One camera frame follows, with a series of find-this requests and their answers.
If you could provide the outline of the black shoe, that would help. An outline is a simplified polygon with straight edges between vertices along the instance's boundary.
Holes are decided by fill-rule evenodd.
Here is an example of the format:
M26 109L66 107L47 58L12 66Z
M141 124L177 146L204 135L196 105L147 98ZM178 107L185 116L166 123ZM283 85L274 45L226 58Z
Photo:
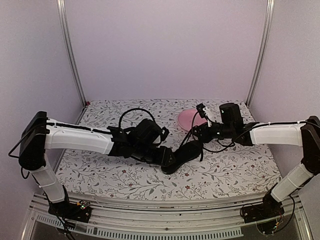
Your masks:
M197 158L202 162L204 158L203 143L198 140L187 142L173 153L173 157L174 163L161 167L161 171L166 175L174 174L182 165Z

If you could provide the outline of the black shoelace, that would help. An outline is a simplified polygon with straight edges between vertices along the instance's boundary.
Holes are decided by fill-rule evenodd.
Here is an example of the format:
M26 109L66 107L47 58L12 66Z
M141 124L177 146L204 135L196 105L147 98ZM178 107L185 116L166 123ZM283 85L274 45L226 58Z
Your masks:
M173 153L177 162L184 164L197 158L199 158L200 162L203 161L203 143L195 139L195 133L195 127L192 127L183 139L179 148Z

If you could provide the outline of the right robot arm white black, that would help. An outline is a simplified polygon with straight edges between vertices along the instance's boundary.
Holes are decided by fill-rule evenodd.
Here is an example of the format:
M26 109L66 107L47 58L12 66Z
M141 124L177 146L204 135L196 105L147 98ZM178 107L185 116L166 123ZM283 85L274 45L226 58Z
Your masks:
M213 121L212 112L202 103L196 109L207 121L195 128L196 137L203 143L230 139L242 146L291 145L303 149L301 162L263 197L258 208L262 218L269 218L287 196L320 173L320 120L317 116L302 121L245 124L240 107L233 102L219 106L222 122Z

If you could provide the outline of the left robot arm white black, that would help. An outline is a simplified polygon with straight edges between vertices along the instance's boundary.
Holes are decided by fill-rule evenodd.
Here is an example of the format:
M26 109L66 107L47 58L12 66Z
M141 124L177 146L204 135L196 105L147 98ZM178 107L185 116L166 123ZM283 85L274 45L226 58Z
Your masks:
M63 185L50 167L46 150L89 151L168 167L176 161L172 150L161 145L168 135L167 128L159 127L151 119L143 119L135 127L93 128L60 122L48 118L45 111L39 111L8 156L15 157L19 165L32 174L63 217L70 217L75 211L74 205L68 201Z

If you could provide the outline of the pink plate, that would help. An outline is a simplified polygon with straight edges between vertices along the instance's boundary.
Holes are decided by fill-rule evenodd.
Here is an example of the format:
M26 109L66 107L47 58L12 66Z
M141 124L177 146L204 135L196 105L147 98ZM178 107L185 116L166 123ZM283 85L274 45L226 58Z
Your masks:
M185 131L189 131L192 127L192 120L195 116L197 110L195 108L192 109L185 109L183 110L177 117L178 125ZM203 123L206 123L207 120L205 118L201 118L197 115L194 119L194 126L199 126Z

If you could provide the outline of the floral patterned table mat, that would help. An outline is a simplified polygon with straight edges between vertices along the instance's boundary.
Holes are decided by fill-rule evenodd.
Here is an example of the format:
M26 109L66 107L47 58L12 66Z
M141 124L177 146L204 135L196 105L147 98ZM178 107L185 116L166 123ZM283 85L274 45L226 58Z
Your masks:
M133 99L92 101L80 124L126 129L137 126L143 119L154 118L160 127L169 131L162 145L176 151L195 139L181 128L178 116L199 104L212 111L214 121L221 121L221 100ZM68 149L56 176L71 193L148 201L219 199L265 193L282 178L266 145L242 146L232 144L230 139L205 144L198 158L180 167L162 167L133 158Z

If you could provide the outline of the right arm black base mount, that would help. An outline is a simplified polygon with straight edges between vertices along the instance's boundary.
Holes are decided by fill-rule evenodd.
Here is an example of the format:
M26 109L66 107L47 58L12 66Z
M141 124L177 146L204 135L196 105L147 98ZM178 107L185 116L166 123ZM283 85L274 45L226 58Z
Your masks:
M283 215L285 210L281 202L263 201L260 204L244 205L239 214L245 223L252 223Z

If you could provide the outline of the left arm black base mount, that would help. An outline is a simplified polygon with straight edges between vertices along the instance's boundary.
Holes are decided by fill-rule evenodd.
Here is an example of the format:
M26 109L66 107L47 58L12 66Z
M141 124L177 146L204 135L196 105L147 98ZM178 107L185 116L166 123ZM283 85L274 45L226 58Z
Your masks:
M48 213L63 219L74 220L77 222L88 223L92 214L92 208L82 203L70 203L62 201L50 203Z

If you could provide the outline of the right aluminium frame post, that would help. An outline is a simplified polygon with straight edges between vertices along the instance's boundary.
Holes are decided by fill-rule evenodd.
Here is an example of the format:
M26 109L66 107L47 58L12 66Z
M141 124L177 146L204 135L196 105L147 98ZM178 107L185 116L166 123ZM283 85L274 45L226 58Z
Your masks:
M248 108L250 108L253 103L255 92L258 86L258 82L259 82L259 78L260 78L260 74L263 66L263 61L264 61L265 53L267 50L268 40L270 37L271 28L272 28L274 8L275 8L275 0L267 0L265 18L264 18L264 23L262 28L262 36L261 36L261 41L259 45L257 60L254 67L249 90L245 99L245 104Z

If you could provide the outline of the aluminium frame post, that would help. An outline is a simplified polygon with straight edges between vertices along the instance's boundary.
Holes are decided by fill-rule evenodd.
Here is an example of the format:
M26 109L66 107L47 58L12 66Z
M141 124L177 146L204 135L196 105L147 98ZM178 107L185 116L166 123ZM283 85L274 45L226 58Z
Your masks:
M56 3L57 3L60 26L62 30L62 36L64 39L64 44L67 52L67 58L69 61L73 81L74 81L75 88L76 88L79 100L81 102L81 105L85 108L87 106L87 99L85 97L85 92L81 83L81 79L80 79L80 75L79 75L79 71L76 63L76 58L73 51L71 35L70 35L69 26L68 26L65 0L57 0Z
M262 36L261 36L261 41L259 45L257 60L254 67L249 90L245 99L245 104L248 108L250 108L253 103L255 92L258 86L258 82L259 82L259 78L260 78L260 74L263 66L263 61L264 61L265 53L267 50L268 40L270 37L271 28L272 28L274 8L275 8L275 0L267 0L265 18L264 18L264 23L262 28Z

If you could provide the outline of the left aluminium frame post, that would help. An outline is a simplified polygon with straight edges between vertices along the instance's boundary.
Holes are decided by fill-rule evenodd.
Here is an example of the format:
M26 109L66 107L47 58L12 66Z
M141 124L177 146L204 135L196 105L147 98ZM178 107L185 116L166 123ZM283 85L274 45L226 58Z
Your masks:
M67 58L69 61L73 81L74 81L75 88L76 88L79 100L81 102L81 105L85 108L87 106L87 99L85 97L85 92L81 83L81 79L80 79L80 75L79 75L79 71L76 63L76 58L73 51L71 35L70 35L69 26L68 26L65 0L57 0L56 3L57 3L60 26L62 30L62 36L64 39L64 44L67 52Z

